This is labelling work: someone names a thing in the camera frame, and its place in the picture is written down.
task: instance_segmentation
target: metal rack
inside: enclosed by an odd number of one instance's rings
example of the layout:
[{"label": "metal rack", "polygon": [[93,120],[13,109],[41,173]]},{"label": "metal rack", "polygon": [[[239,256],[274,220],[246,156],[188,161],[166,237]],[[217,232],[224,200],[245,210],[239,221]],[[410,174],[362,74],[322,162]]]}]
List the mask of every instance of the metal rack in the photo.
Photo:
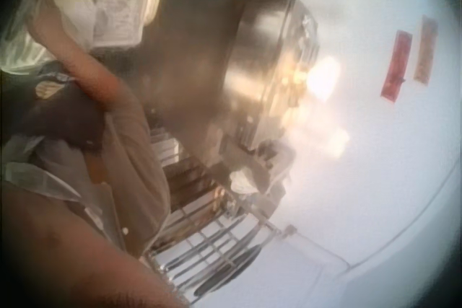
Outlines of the metal rack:
[{"label": "metal rack", "polygon": [[187,304],[239,276],[281,232],[251,203],[210,178],[165,131],[152,131],[172,214],[146,260]]}]

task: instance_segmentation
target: white surface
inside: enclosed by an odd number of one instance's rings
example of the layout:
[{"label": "white surface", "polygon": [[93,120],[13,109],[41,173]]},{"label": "white surface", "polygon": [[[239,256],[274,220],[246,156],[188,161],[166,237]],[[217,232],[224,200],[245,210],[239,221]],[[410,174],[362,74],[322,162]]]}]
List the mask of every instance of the white surface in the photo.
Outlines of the white surface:
[{"label": "white surface", "polygon": [[[306,101],[310,122],[289,134],[298,157],[272,221],[294,224],[352,265],[366,261],[338,279],[344,263],[335,256],[300,237],[275,242],[197,307],[408,307],[437,279],[460,232],[458,24],[445,0],[302,1],[319,23],[319,59],[332,56],[341,73],[327,103]],[[412,80],[423,14],[439,25],[428,87]],[[393,105],[380,91],[397,30],[413,42]],[[339,131],[349,141],[333,155]]]},{"label": "white surface", "polygon": [[[318,59],[334,57],[341,74],[328,102],[307,103],[309,121],[289,133],[297,158],[272,221],[355,264],[412,221],[460,156],[458,25],[445,0],[302,1],[319,23]],[[439,25],[428,87],[412,80],[424,14]],[[393,105],[380,91],[397,30],[413,41]],[[320,144],[339,129],[349,141],[335,157]]]},{"label": "white surface", "polygon": [[308,303],[306,307],[328,308],[337,307],[343,292],[343,283],[334,281],[322,265],[308,260],[286,242],[274,241],[263,249],[251,270],[245,270],[195,307],[295,308]]},{"label": "white surface", "polygon": [[[340,307],[405,308],[422,298],[438,280],[451,252],[459,248],[461,186],[449,193],[450,198],[411,243],[378,267],[349,281]],[[454,272],[461,268],[460,263],[449,266]],[[439,307],[449,307],[442,301],[450,301],[453,290],[448,281],[440,287]]]}]

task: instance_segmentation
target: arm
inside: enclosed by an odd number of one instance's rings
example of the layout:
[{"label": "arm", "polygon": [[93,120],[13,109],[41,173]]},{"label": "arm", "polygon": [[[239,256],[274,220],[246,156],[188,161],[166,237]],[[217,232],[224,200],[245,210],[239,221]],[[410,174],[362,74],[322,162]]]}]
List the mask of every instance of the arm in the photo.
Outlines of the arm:
[{"label": "arm", "polygon": [[49,304],[100,307],[96,302],[126,295],[145,303],[140,307],[182,307],[158,276],[111,246],[62,201],[7,182],[1,188],[2,248]]},{"label": "arm", "polygon": [[91,55],[85,53],[65,32],[53,0],[44,0],[29,23],[29,32],[45,46],[76,79],[92,99],[110,108],[122,93],[121,82]]}]

